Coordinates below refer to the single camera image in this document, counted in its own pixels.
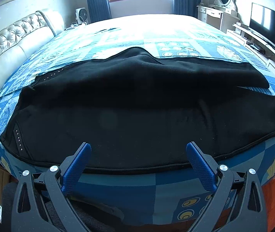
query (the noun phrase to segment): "black garment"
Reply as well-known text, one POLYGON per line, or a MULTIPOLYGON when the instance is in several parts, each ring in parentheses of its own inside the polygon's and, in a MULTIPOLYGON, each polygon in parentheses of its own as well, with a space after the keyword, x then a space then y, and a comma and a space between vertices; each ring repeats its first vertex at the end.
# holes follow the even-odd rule
POLYGON ((269 84, 249 63, 157 59, 134 47, 36 77, 0 140, 18 159, 46 167, 88 142, 93 173, 188 167, 191 141, 224 159, 275 136, 275 96, 238 86, 269 84))

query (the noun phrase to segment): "headboard cushion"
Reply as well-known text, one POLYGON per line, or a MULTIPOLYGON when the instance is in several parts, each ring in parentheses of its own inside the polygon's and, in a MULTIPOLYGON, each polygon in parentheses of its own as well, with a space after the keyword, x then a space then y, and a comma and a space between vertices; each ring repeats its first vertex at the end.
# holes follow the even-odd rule
POLYGON ((36 29, 47 26, 40 12, 33 13, 0 31, 0 55, 36 29))

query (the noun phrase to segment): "mattress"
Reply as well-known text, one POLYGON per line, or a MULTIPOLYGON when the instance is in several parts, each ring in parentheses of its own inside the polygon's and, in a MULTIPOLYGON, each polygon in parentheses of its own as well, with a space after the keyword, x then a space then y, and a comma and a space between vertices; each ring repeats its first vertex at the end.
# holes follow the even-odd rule
MULTIPOLYGON (((21 89, 37 75, 78 61, 104 59, 133 46, 142 47, 158 58, 192 56, 250 62, 265 76, 270 87, 247 89, 275 95, 275 75, 225 33, 192 17, 137 15, 81 25, 62 32, 37 50, 0 91, 0 134, 15 109, 21 89)), ((46 170, 19 161, 2 145, 0 163, 16 178, 26 169, 32 173, 46 170)), ((252 167, 262 185, 266 184, 275 176, 275 137, 220 163, 238 171, 252 167)), ((231 206, 234 194, 230 193, 225 208, 231 206)), ((139 175, 83 174, 74 196, 120 217, 125 224, 160 225, 196 219, 210 193, 204 190, 193 169, 187 168, 139 175)))

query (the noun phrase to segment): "tv screen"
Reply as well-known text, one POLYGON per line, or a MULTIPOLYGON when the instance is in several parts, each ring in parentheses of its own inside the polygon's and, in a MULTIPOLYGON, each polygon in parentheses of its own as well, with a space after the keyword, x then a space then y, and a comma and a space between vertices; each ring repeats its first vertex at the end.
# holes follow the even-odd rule
POLYGON ((249 28, 275 45, 275 11, 253 3, 249 28))

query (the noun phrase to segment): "white leather headboard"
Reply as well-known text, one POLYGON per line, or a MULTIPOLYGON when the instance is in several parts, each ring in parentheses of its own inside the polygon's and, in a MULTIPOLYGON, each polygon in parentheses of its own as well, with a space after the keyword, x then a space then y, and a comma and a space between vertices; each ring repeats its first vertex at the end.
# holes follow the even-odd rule
POLYGON ((0 90, 10 75, 37 49, 64 31, 57 11, 44 9, 0 31, 0 90))

